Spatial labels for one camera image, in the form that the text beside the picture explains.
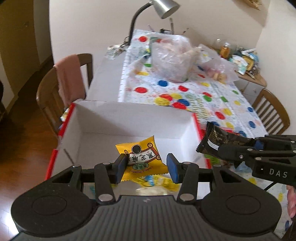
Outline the person's right hand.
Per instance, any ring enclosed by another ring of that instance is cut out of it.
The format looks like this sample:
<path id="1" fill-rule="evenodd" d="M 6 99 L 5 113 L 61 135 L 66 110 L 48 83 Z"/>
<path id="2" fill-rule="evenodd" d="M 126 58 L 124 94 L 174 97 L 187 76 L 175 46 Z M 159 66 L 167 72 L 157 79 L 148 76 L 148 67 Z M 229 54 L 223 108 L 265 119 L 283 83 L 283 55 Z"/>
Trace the person's right hand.
<path id="1" fill-rule="evenodd" d="M 293 186 L 287 185 L 287 212 L 290 218 L 296 213 L 296 192 Z"/>

